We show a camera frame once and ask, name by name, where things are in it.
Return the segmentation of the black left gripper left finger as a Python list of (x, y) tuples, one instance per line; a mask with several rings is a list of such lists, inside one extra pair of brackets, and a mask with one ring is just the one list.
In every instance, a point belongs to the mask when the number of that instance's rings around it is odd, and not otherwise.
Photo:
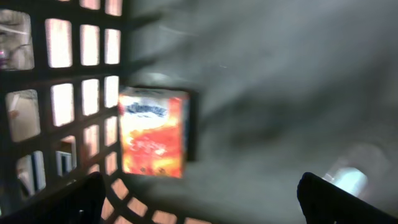
[(1, 224), (64, 224), (101, 222), (106, 186), (94, 172), (62, 190), (1, 218)]

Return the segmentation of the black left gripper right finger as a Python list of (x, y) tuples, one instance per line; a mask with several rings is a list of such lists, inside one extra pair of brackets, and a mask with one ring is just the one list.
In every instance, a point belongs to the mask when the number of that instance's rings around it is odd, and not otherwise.
[(297, 198), (307, 224), (396, 224), (397, 218), (306, 172)]

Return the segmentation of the small orange white packet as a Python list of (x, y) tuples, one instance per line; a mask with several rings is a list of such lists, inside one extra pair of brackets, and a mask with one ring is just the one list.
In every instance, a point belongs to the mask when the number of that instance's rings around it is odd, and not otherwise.
[(119, 94), (118, 108), (123, 172), (182, 178), (188, 93), (126, 87)]

